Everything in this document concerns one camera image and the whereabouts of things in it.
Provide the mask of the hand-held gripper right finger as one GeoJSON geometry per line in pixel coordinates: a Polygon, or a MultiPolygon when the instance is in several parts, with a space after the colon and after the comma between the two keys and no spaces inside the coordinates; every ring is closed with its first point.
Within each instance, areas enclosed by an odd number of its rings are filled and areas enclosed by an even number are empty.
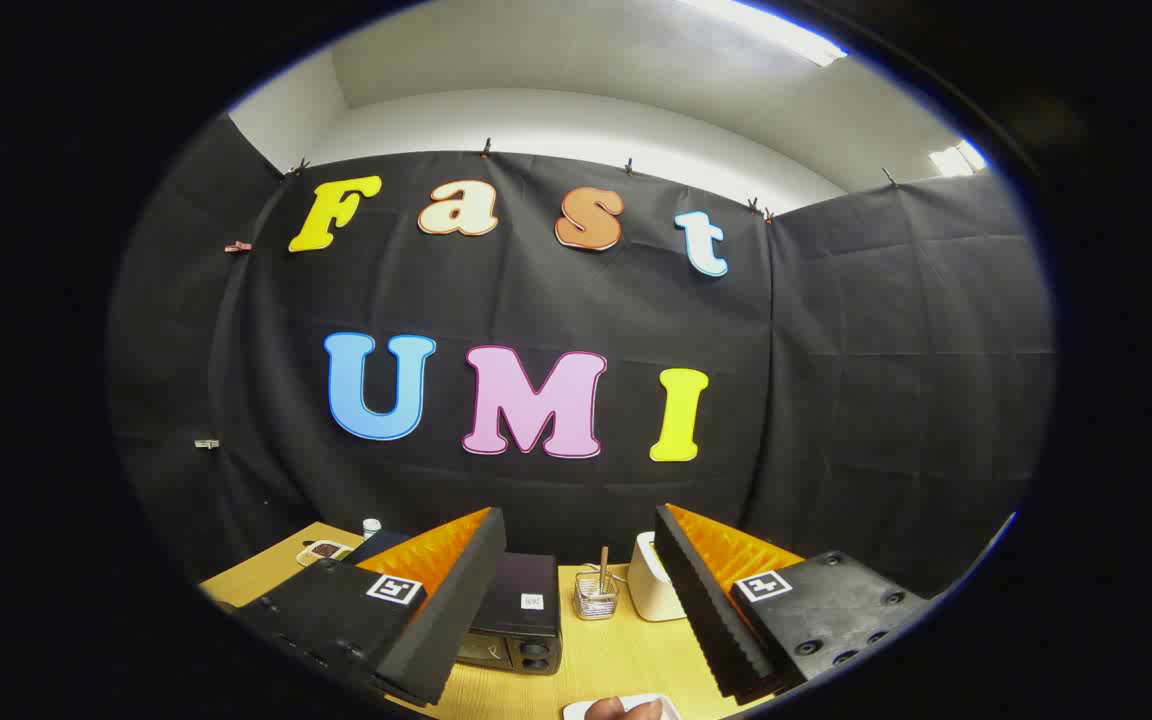
{"type": "Polygon", "coordinates": [[[655,553],[719,692],[738,705],[867,655],[929,606],[846,552],[801,558],[672,503],[655,510],[655,553]]]}

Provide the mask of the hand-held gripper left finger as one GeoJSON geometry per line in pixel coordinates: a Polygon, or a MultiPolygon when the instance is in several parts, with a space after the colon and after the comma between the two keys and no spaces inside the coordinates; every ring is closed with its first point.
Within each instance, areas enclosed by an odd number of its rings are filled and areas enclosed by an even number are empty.
{"type": "Polygon", "coordinates": [[[366,559],[317,559],[236,619],[351,691],[435,705],[505,547],[503,511],[486,507],[366,559]]]}

